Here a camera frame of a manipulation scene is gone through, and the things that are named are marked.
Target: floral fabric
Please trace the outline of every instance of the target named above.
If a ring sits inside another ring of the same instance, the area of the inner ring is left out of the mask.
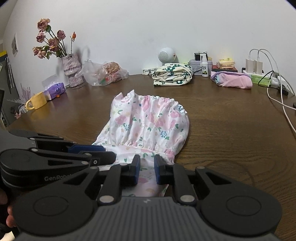
[[[168,63],[161,66],[152,75],[154,86],[185,85],[190,82],[193,69],[189,64]]]
[[[123,190],[124,196],[163,196],[166,185],[156,183],[154,156],[174,162],[189,131],[189,119],[183,106],[174,99],[141,96],[134,90],[112,101],[110,120],[93,145],[103,145],[117,154],[118,163],[131,163],[141,157],[138,185]],[[108,170],[111,166],[101,166]]]

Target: white cable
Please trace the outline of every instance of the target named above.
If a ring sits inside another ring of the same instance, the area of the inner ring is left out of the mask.
[[[295,130],[294,126],[292,125],[292,123],[291,123],[291,121],[290,121],[290,119],[289,119],[289,117],[288,117],[288,115],[287,115],[287,113],[286,113],[285,106],[286,106],[286,107],[289,107],[290,109],[293,109],[293,110],[296,110],[296,109],[295,109],[295,108],[292,108],[292,107],[290,107],[290,106],[287,106],[287,105],[284,104],[284,101],[283,101],[283,92],[282,92],[283,85],[282,85],[282,82],[281,82],[281,74],[280,74],[280,72],[279,72],[279,68],[278,68],[278,66],[277,66],[277,63],[276,63],[274,57],[272,56],[272,54],[271,54],[268,50],[266,50],[266,49],[260,49],[260,51],[261,51],[261,50],[264,50],[264,51],[268,52],[268,53],[270,54],[270,56],[272,57],[272,59],[274,60],[275,64],[276,64],[276,68],[277,68],[277,71],[278,71],[278,73],[279,73],[279,80],[280,80],[280,83],[281,83],[281,91],[280,91],[280,92],[281,92],[281,102],[279,102],[278,100],[276,100],[276,99],[270,97],[270,95],[269,95],[269,93],[268,93],[268,89],[269,89],[269,88],[267,88],[267,95],[268,95],[268,97],[269,97],[271,100],[274,100],[274,101],[276,101],[276,102],[278,102],[278,103],[280,103],[280,104],[282,105],[282,107],[283,107],[283,111],[284,111],[284,114],[285,114],[285,116],[286,116],[286,119],[287,119],[287,121],[289,122],[289,124],[290,124],[292,130],[293,130],[294,133],[296,134],[296,130]]]
[[[281,76],[281,77],[287,82],[287,84],[289,85],[289,88],[291,88],[292,91],[293,91],[293,95],[295,95],[295,92],[293,90],[293,87],[290,85],[290,83],[286,80],[286,78],[284,76]]]
[[[261,49],[251,49],[250,52],[249,52],[249,59],[251,59],[251,52],[252,52],[253,50],[257,50],[257,51],[258,51],[258,54],[257,54],[257,60],[259,61],[259,52],[262,52],[262,53],[264,53],[264,52],[261,51]],[[266,53],[264,53],[264,54],[266,55],[266,57],[267,57],[268,60],[269,60],[269,63],[270,63],[271,69],[274,70],[274,69],[272,68],[272,64],[271,64],[271,61],[270,61],[268,55],[267,55]]]
[[[288,87],[289,91],[292,93],[292,91],[291,91],[291,89],[290,89],[290,86],[289,86],[289,85],[287,85],[287,87]]]

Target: dried rose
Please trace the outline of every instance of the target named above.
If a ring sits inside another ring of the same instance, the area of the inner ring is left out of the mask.
[[[49,39],[48,40],[48,45],[50,47],[52,47],[52,46],[58,46],[58,44],[59,44],[59,41],[58,41],[57,38],[53,38],[53,39]]]
[[[49,48],[49,50],[52,51],[52,52],[57,52],[57,51],[59,50],[59,46],[55,46],[55,45],[53,45],[53,46],[51,46],[51,47]]]
[[[38,54],[37,54],[38,58],[45,58],[46,56],[46,51],[45,50],[39,50]]]
[[[39,29],[40,32],[43,32],[47,29],[48,24],[50,23],[50,20],[48,18],[42,18],[38,23],[37,23],[37,28]]]
[[[32,50],[34,52],[34,56],[36,56],[39,53],[39,51],[41,50],[41,47],[34,47]]]
[[[63,30],[59,30],[57,32],[57,38],[59,39],[59,41],[61,41],[62,39],[64,39],[66,37],[65,33]]]
[[[40,32],[37,37],[36,37],[36,40],[38,43],[43,43],[44,42],[44,38],[45,38],[45,35],[43,32]]]

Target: white charger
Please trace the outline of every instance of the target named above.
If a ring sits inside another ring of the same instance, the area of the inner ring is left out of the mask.
[[[254,73],[261,75],[262,68],[263,68],[263,62],[260,62],[259,58],[257,60],[254,60]]]
[[[246,58],[246,71],[250,74],[254,73],[254,60],[251,60]]]

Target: mug handle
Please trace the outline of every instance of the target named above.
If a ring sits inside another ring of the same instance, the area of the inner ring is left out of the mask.
[[[30,107],[30,106],[29,106],[29,102],[31,102],[31,99],[29,99],[29,100],[27,101],[27,103],[26,103],[26,109],[27,109],[27,110],[33,110],[34,107]]]

